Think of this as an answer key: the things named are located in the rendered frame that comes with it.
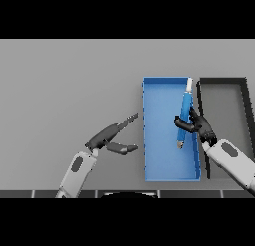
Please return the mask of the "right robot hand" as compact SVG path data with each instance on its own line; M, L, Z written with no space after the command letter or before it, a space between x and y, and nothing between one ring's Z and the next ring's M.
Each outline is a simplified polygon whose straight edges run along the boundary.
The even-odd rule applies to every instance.
M204 116L200 116L194 108L190 108L189 118L191 119L190 123L183 120L180 116L176 116L174 123L178 128L181 128L190 133L197 132L200 137L200 141L202 143L207 142L210 147L213 147L215 144L217 144L216 134Z

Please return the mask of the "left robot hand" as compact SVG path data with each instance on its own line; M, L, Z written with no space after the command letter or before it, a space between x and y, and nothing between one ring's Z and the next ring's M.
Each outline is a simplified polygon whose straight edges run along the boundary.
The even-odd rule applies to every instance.
M117 153L120 155L126 155L130 152L138 150L137 145L123 145L120 143L113 142L113 138L125 127L127 127L130 123L132 123L135 119L138 118L138 114L134 114L127 119L125 119L121 123L113 123L96 135L94 135L86 144L85 147L93 152L95 149L101 149L105 147L107 151Z

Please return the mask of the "blue pipe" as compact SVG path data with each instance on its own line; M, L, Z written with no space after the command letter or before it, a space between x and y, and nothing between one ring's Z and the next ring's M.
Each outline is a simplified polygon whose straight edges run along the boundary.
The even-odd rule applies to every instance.
M183 101L182 101L182 107L181 107L181 113L180 113L180 118L186 123L188 122L189 109L192 102L192 82L193 82L192 78L187 79L186 89L183 94ZM185 136L186 136L186 131L180 128L178 130L178 136L177 136L177 147L179 149L183 148Z

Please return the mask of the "dark grey bin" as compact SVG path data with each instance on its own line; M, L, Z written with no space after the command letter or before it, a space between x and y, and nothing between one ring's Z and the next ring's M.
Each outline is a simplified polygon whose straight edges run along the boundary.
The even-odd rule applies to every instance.
M227 139L255 161L255 112L247 79L200 78L196 83L198 109L217 139Z

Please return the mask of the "blue bin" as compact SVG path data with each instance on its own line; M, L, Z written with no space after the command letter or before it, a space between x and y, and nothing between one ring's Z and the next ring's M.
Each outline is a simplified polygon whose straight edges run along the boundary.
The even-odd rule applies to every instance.
M187 133L177 147L178 127L187 77L144 77L143 143L145 181L199 181L201 176L196 133Z

